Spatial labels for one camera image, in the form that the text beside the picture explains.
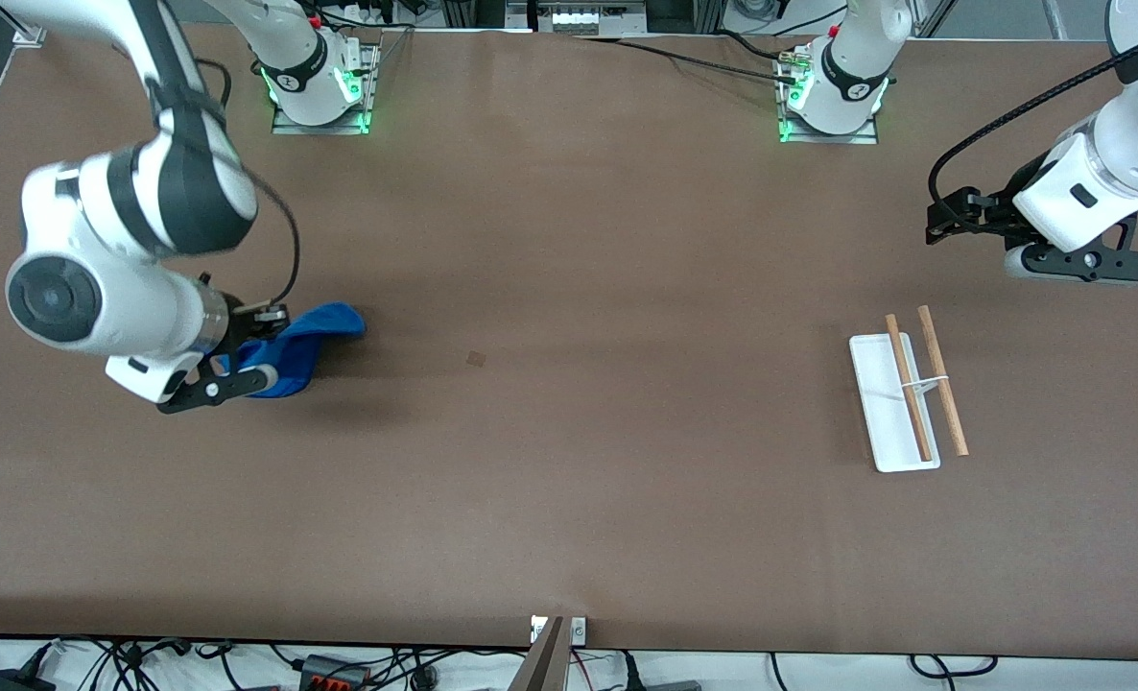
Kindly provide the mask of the blue towel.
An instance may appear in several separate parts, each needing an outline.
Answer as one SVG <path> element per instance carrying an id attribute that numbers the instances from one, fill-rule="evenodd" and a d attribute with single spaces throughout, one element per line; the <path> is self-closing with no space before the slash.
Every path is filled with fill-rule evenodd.
<path id="1" fill-rule="evenodd" d="M 280 303 L 236 311 L 239 316 L 250 318 L 250 326 L 256 331 L 273 334 L 269 340 L 244 342 L 237 349 L 239 369 L 270 367 L 275 373 L 274 384 L 251 393 L 250 398 L 283 398 L 305 390 L 325 342 L 349 340 L 366 334 L 366 321 L 349 303 L 324 303 L 292 320 L 278 316 L 278 312 L 284 310 L 287 307 Z"/>

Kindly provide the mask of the white rack base tray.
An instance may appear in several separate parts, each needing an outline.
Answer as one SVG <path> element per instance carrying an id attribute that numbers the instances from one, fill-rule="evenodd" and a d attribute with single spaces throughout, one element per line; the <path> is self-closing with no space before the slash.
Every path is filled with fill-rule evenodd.
<path id="1" fill-rule="evenodd" d="M 912 337 L 901 334 L 904 348 L 910 357 L 912 380 L 929 379 L 920 375 L 913 359 Z M 894 357 L 889 334 L 857 334 L 849 340 L 851 363 L 859 390 L 873 464 L 881 474 L 920 471 L 941 467 L 932 417 L 926 406 L 926 393 L 920 393 L 921 413 L 932 450 L 929 463 L 921 463 L 913 438 L 910 416 L 904 404 L 901 385 L 894 370 Z"/>

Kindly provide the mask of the wooden dowel rod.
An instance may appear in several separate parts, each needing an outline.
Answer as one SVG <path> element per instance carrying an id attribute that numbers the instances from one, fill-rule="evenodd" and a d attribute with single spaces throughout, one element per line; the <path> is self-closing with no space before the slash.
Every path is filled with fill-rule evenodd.
<path id="1" fill-rule="evenodd" d="M 897 318 L 894 318 L 894 314 L 885 315 L 885 324 L 889 334 L 890 348 L 893 349 L 894 370 L 897 370 L 899 385 L 901 385 L 904 404 L 906 404 L 908 416 L 910 416 L 913 438 L 916 443 L 916 449 L 918 449 L 920 461 L 921 463 L 929 463 L 932 460 L 933 454 L 932 450 L 930 450 L 923 411 L 921 411 L 918 397 L 916 397 L 916 392 L 912 381 L 910 357 L 908 357 L 907 349 L 904 348 L 901 327 L 899 327 L 899 322 Z"/>
<path id="2" fill-rule="evenodd" d="M 941 406 L 947 428 L 949 428 L 955 454 L 959 458 L 967 458 L 971 455 L 971 450 L 968 450 L 968 442 L 962 428 L 960 412 L 959 408 L 957 408 L 949 371 L 947 371 L 946 364 L 943 363 L 943 354 L 940 348 L 938 335 L 935 334 L 935 323 L 932 311 L 930 311 L 927 305 L 921 305 L 918 307 L 918 316 L 921 332 L 923 332 L 927 349 L 927 357 L 930 363 L 932 363 L 934 372 L 937 382 L 935 389 L 940 393 Z"/>

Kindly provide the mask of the black box orange connectors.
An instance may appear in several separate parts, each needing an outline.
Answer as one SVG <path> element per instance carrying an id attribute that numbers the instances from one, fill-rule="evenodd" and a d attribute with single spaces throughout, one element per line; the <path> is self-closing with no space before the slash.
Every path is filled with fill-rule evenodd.
<path id="1" fill-rule="evenodd" d="M 371 671 L 365 663 L 348 663 L 325 655 L 302 660 L 297 691 L 366 691 Z"/>

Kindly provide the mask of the white power strip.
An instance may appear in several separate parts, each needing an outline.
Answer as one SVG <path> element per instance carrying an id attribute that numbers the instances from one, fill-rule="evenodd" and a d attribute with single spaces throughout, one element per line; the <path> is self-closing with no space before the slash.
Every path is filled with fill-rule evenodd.
<path id="1" fill-rule="evenodd" d="M 630 36 L 648 31 L 644 0 L 538 0 L 539 31 L 572 36 Z"/>

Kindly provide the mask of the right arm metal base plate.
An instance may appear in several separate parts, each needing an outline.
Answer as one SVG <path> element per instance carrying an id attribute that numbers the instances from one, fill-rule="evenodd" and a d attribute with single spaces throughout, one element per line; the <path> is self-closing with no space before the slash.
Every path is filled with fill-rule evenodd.
<path id="1" fill-rule="evenodd" d="M 366 135 L 379 82 L 379 46 L 349 38 L 302 93 L 279 90 L 265 76 L 277 135 Z"/>

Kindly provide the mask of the aluminium frame profile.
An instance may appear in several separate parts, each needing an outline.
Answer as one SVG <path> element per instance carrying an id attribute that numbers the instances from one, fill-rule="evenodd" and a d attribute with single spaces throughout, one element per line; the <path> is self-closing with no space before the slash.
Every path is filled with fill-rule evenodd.
<path id="1" fill-rule="evenodd" d="M 19 13 L 14 13 L 8 0 L 0 0 L 0 18 L 13 27 L 13 46 L 39 48 L 44 43 L 46 30 L 33 20 L 25 19 Z"/>

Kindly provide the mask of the silver metal bracket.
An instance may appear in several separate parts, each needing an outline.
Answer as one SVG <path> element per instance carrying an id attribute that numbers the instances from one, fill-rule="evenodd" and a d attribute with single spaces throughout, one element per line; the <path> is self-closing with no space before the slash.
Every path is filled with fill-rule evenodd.
<path id="1" fill-rule="evenodd" d="M 544 626 L 550 622 L 550 617 L 546 616 L 533 616 L 530 618 L 530 643 L 534 644 L 535 640 L 539 637 Z M 575 648 L 586 647 L 587 643 L 587 618 L 583 616 L 574 616 L 569 618 L 569 624 L 564 626 L 568 630 L 568 635 L 570 640 L 570 645 Z"/>

